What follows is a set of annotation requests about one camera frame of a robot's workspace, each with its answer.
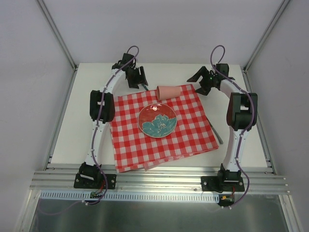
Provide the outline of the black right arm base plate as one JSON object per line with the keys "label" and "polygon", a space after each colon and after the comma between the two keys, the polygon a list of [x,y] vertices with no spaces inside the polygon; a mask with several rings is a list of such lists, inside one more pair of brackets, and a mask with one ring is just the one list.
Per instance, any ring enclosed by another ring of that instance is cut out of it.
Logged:
{"label": "black right arm base plate", "polygon": [[245,191],[242,177],[236,181],[221,181],[218,176],[202,176],[200,179],[202,191],[215,191],[218,193],[223,193],[224,191]]}

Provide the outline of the red teal ceramic plate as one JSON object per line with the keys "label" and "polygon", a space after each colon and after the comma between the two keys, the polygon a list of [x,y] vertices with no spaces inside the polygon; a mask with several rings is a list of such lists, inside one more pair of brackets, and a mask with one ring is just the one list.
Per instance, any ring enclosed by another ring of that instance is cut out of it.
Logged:
{"label": "red teal ceramic plate", "polygon": [[163,138],[174,132],[177,126],[177,116],[168,105],[153,103],[141,109],[137,123],[145,135],[152,138]]}

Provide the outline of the salmon pink plastic cup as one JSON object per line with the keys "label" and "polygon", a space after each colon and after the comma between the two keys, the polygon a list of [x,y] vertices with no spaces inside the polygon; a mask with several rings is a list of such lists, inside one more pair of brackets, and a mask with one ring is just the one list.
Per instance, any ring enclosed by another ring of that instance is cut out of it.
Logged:
{"label": "salmon pink plastic cup", "polygon": [[156,97],[159,101],[179,97],[181,88],[178,86],[157,86]]}

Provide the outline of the red white checkered cloth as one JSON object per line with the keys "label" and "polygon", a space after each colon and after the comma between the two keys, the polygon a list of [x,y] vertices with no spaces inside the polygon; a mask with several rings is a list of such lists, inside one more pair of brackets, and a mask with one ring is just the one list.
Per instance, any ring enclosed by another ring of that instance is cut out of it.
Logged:
{"label": "red white checkered cloth", "polygon": [[[150,90],[115,98],[111,122],[114,163],[117,172],[150,169],[164,162],[179,160],[218,149],[202,103],[193,85],[182,85],[179,97],[159,101]],[[177,126],[170,135],[152,138],[138,126],[142,108],[153,103],[171,107]]]}

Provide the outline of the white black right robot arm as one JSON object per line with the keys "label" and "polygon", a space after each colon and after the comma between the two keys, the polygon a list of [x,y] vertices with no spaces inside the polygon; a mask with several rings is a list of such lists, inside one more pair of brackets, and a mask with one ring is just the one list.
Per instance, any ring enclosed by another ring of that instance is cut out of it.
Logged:
{"label": "white black right robot arm", "polygon": [[201,67],[187,80],[197,82],[202,78],[196,93],[207,96],[212,88],[216,88],[229,98],[226,114],[226,122],[230,129],[229,142],[216,178],[216,186],[223,191],[232,187],[234,182],[240,181],[242,153],[249,132],[256,125],[258,101],[256,93],[243,90],[228,74],[228,64],[217,63],[211,71],[205,66]]}

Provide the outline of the silver table knife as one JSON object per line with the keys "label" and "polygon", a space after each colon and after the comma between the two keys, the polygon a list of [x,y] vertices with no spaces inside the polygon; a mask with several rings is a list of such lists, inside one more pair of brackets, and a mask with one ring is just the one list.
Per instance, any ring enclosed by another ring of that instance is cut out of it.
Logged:
{"label": "silver table knife", "polygon": [[215,129],[215,127],[211,124],[209,118],[207,118],[207,120],[208,120],[208,122],[209,122],[209,125],[210,125],[210,127],[211,127],[211,129],[212,129],[214,135],[215,135],[216,138],[217,138],[218,143],[219,143],[220,145],[223,145],[224,142],[223,142],[221,136],[219,135],[219,133],[217,132],[217,130]]}

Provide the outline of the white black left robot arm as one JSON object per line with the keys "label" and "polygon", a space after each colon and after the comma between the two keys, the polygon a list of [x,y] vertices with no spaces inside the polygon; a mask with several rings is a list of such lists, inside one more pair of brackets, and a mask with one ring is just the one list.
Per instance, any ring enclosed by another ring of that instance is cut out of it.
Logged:
{"label": "white black left robot arm", "polygon": [[104,135],[115,116],[113,94],[121,80],[127,80],[129,88],[148,86],[144,68],[137,66],[136,55],[125,52],[122,59],[112,66],[111,75],[105,86],[90,93],[92,138],[87,156],[79,168],[79,174],[91,188],[101,184],[102,173],[98,155]]}

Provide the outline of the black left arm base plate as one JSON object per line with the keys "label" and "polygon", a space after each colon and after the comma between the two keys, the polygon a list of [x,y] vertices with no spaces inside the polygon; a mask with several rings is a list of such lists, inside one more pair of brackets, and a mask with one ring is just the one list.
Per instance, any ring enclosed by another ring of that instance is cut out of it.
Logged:
{"label": "black left arm base plate", "polygon": [[82,177],[79,173],[76,174],[73,187],[75,189],[100,189],[102,186],[106,188],[106,182],[108,183],[108,189],[115,189],[116,187],[116,174],[105,174],[107,181],[105,181],[103,175],[97,180]]}

